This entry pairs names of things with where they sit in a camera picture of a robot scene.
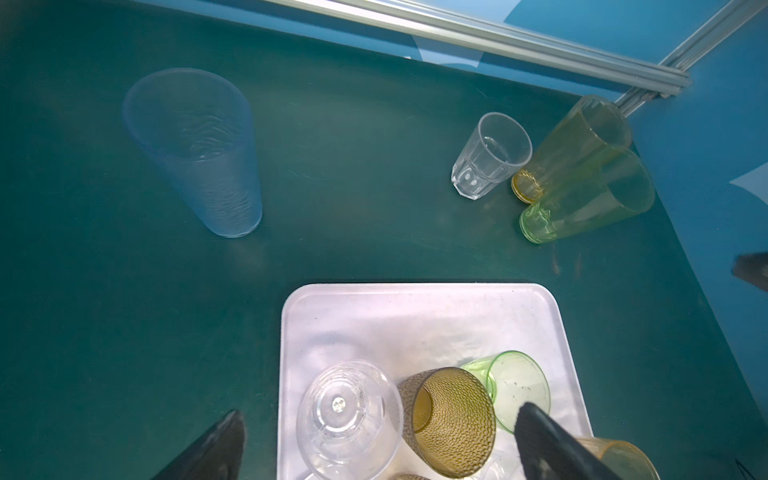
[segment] green cup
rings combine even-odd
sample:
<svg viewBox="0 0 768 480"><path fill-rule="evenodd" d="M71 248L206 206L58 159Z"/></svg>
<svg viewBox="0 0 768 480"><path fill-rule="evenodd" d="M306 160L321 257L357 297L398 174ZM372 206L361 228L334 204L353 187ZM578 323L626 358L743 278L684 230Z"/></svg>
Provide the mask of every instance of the green cup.
<svg viewBox="0 0 768 480"><path fill-rule="evenodd" d="M493 402L496 421L507 432L515 432L520 407L536 404L549 413L549 384L541 367L523 352L509 350L466 363L464 370L485 387Z"/></svg>
<svg viewBox="0 0 768 480"><path fill-rule="evenodd" d="M656 192L632 151L606 145L520 215L533 243L551 242L648 211Z"/></svg>

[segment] clear plastic cup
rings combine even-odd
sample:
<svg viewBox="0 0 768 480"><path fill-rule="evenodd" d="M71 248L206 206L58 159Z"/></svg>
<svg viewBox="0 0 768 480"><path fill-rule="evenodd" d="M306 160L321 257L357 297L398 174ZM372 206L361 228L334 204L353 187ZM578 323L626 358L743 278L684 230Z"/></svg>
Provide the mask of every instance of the clear plastic cup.
<svg viewBox="0 0 768 480"><path fill-rule="evenodd" d="M402 402L384 372L362 360L322 372L304 393L296 439L324 480L368 480L384 471L402 435Z"/></svg>
<svg viewBox="0 0 768 480"><path fill-rule="evenodd" d="M128 91L123 120L212 232L242 237L258 226L253 119L248 101L229 81L194 68L155 72Z"/></svg>
<svg viewBox="0 0 768 480"><path fill-rule="evenodd" d="M531 138L512 117L482 116L451 170L451 182L463 197L477 200L528 163Z"/></svg>

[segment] cup rim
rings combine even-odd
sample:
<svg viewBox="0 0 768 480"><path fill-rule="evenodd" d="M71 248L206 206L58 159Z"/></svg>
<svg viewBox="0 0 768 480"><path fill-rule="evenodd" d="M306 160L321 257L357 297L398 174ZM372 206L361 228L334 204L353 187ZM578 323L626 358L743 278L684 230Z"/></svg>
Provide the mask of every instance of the cup rim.
<svg viewBox="0 0 768 480"><path fill-rule="evenodd" d="M163 151L159 151L157 148L150 147L146 142L144 142L140 135L138 134L138 129L136 128L133 120L128 115L128 107L131 104L131 102L134 100L136 95L138 95L139 91L141 91L142 88L144 88L147 84L152 82L153 80L156 80L159 77L163 77L165 75L170 74L196 74L203 77L208 77L212 80L215 80L217 82L220 82L224 86L226 86L235 97L239 97L240 100L243 101L243 104L246 105L246 107L242 108L243 114L245 118L247 119L248 124L253 123L253 115L250 112L250 105L248 103L248 100L245 98L245 95L243 95L243 92L240 91L239 88L237 88L232 82L227 80L224 77L221 77L220 75L211 73L209 71L200 70L199 68L192 68L192 67L177 67L177 68L165 68L163 70L158 70L156 72L150 73L148 75L145 75L144 77L140 78L139 80L134 83L131 88L128 89L128 92L125 94L125 98L123 99L123 104L121 105L121 113L123 115L123 123L125 124L125 127L128 129L128 133L131 135L131 137L134 139L134 141L139 144L139 146L148 151L152 154L162 156L164 158L173 158L178 161L184 161L184 162L208 162L208 161L215 161L216 159L229 154L232 151L239 150L242 148L246 142L248 142L248 136L251 132L243 130L243 133L240 135L239 138L237 138L237 141L233 142L232 146L228 148L226 151L222 152L221 154L217 155L216 157L209 157L209 158L199 158L199 159L192 159L187 157L180 157L179 155L172 155L172 154L166 154Z"/></svg>
<svg viewBox="0 0 768 480"><path fill-rule="evenodd" d="M605 456L605 453L611 447L616 446L616 445L622 445L625 448L629 448L635 454L638 454L637 456L639 456L642 459L643 463L646 464L646 466L649 468L650 472L654 475L654 478L656 478L656 479L659 478L659 472L658 472L658 470L656 470L656 467L654 466L654 463L650 460L650 458L648 458L648 455L645 455L645 452L640 450L640 448L637 447L635 444L626 442L624 440L609 440L609 439L602 439L602 440L605 440L607 443L599 451L600 455L596 455L595 456L595 457L597 457L598 460L600 460L602 462L602 458Z"/></svg>
<svg viewBox="0 0 768 480"><path fill-rule="evenodd" d="M517 164L512 164L512 163L510 163L510 162L507 162L507 161L504 161L504 160L502 160L502 159L501 159L501 158L499 158L499 157L496 157L496 156L493 154L493 152L491 152L491 151L488 149L488 145L486 145L486 144L485 144L485 142L484 142L484 141L483 141L483 139L482 139L482 122L483 122L483 121L484 121L484 120L485 120L487 117L490 117L490 116L492 116L492 115L494 115L494 116L498 115L499 117L504 117L504 118L506 118L507 120L510 120L510 121L512 121L512 122L513 122L515 125L517 125L517 126L518 126L518 128L519 128L519 129L520 129L520 130L523 132L523 135L525 135L525 140L527 140L527 141L528 141L528 156L525 158L525 160L523 160L522 162L520 162L520 163L517 163ZM488 152L488 154L489 154L489 155L491 155L493 158L495 158L495 159L497 160L497 162L499 162L499 163L501 163L501 164L509 165L509 166L511 166L511 167L523 167L523 166L525 166L525 164L526 164L526 163L528 163L528 161L529 161L529 160L531 160L531 157L533 157L533 143L531 143L531 137L528 135L528 132L527 132L527 131L526 131L526 130L523 128L523 126L522 126L522 125L520 125L520 122L518 122L517 120L515 120L514 118L510 117L510 116L509 116L509 115L507 115L507 114L503 114L503 113L501 113L501 112L499 112L499 111L489 111L487 114L485 114L485 115L483 115L482 117L480 117L480 120L478 121L478 134L479 134L479 136L480 136L480 144L481 144L481 145L482 145L482 147L485 149L485 151L486 151L486 152Z"/></svg>
<svg viewBox="0 0 768 480"><path fill-rule="evenodd" d="M607 190L607 192L609 194L611 194L611 196L614 198L614 200L616 200L616 203L621 205L622 208L625 208L625 209L629 210L633 214L642 214L644 212L649 211L650 208L654 205L654 203L656 203L656 187L654 186L654 179L650 176L650 172L648 171L647 167L643 163L643 160L640 158L640 155L634 153L629 148L618 147L617 145L607 144L606 148L610 148L610 149L616 151L619 155L626 155L628 157L633 157L636 160L638 167L640 168L640 170L643 173L643 177L648 182L648 187L649 187L649 193L650 194L648 195L648 198L643 203L643 206L641 208L634 209L634 208L629 208L628 205L626 205L624 202L620 201L616 197L616 195L614 195L614 192L611 190L611 188L608 186L608 182L603 180L603 183L605 184L605 189ZM600 171L601 180L603 178L602 172L603 172L603 166L604 165L605 165L605 163L602 163L602 162L598 165L598 168L599 168L599 171Z"/></svg>
<svg viewBox="0 0 768 480"><path fill-rule="evenodd" d="M339 367L352 367L352 368L356 368L356 369L362 369L361 367L369 368L375 374L380 375L382 377L382 380L384 381L385 384L387 384L388 386L391 386L393 388L392 393L393 393L393 395L396 398L396 408L397 408L397 413L398 413L398 416L399 416L399 421L397 422L398 432L397 432L396 438L398 438L398 439L402 438L402 429L403 429L403 421L404 421L404 417L405 417L405 412L404 412L404 408L403 408L403 405L402 405L402 398L400 397L400 392L397 389L397 383L395 383L392 380L392 377L389 376L388 373L384 372L381 368L379 368L378 366L376 366L373 363L369 362L368 360L363 360L363 359L345 360L345 361L342 361L342 362L335 363L335 364L329 366L328 368L323 369L320 373L317 374L317 376L315 376L315 378L312 380L312 382L310 382L310 384L306 387L306 390L302 394L302 398L301 398L301 401L300 401L300 404L299 404L299 409L301 409L301 407L302 407L306 397L313 390L313 388L316 386L316 384L319 383L320 380L324 376L326 376L326 375L330 374L331 372L337 370ZM298 433L298 431L299 431L299 428L298 428L299 424L300 424L300 418L299 418L299 416L297 416L296 417L296 433ZM301 458L304 460L304 463L306 464L307 468L310 470L310 476L314 475L315 477L317 477L317 478L319 478L321 480L332 480L331 478L329 478L329 477L323 475L322 473L320 473L314 467L313 463L309 459L309 455L310 454L304 448L302 448L301 442L298 442L298 445L299 445L299 448L298 448L299 454L301 455ZM388 459L386 460L386 462L383 462L379 466L379 469L376 471L376 473L374 475L369 476L368 478L375 478L375 477L381 475L381 473L384 472L384 470L386 470L386 468L389 466L389 464L392 462L392 460L395 458L395 455L397 454L397 450L398 450L398 446L397 445L398 445L397 443L394 445L394 448L389 453Z"/></svg>
<svg viewBox="0 0 768 480"><path fill-rule="evenodd" d="M541 368L541 365L539 365L538 362L536 362L536 360L534 360L530 355L528 355L525 352L521 352L520 350L505 350L504 352L501 352L496 357L494 357L493 360L491 360L491 364L488 365L488 373L485 374L485 390L488 391L488 378L491 375L491 369L493 368L493 365L496 364L496 361L502 358L503 356L509 356L509 355L521 356L527 359L535 367L535 369L538 370L538 372L541 374L541 377L544 379L544 385L547 388L547 408L545 410L545 413L549 415L549 412L552 410L552 391L549 388L549 380L547 380L547 376L544 374L544 370ZM496 399L491 398L491 401L495 403ZM515 433L514 426L512 426L511 428L507 427L501 422L501 420L499 420L498 424L501 425L504 430L510 433Z"/></svg>

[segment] blue wall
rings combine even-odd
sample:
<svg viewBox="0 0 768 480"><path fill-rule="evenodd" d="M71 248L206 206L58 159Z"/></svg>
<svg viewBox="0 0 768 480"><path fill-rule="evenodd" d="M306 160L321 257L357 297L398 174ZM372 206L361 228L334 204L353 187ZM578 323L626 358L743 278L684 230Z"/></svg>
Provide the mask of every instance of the blue wall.
<svg viewBox="0 0 768 480"><path fill-rule="evenodd" d="M136 0L296 35L611 100L624 85L542 68L426 38L302 12L263 0ZM422 0L493 22L659 62L726 0Z"/></svg>
<svg viewBox="0 0 768 480"><path fill-rule="evenodd" d="M691 73L680 97L630 117L635 144L768 419L768 293L730 274L768 250L768 8Z"/></svg>

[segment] green table surface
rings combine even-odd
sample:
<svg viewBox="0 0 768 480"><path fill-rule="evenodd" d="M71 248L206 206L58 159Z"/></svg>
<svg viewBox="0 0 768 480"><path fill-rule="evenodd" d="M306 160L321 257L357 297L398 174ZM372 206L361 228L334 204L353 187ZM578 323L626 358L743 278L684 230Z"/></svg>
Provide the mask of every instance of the green table surface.
<svg viewBox="0 0 768 480"><path fill-rule="evenodd" d="M540 283L594 433L661 478L768 472L768 429L660 202L541 246L503 184L449 171L487 111L534 145L568 94L122 3L0 20L0 479L150 478L232 408L241 478L274 478L280 311L317 282ZM191 66L253 108L264 217L207 231L128 137L142 76Z"/></svg>

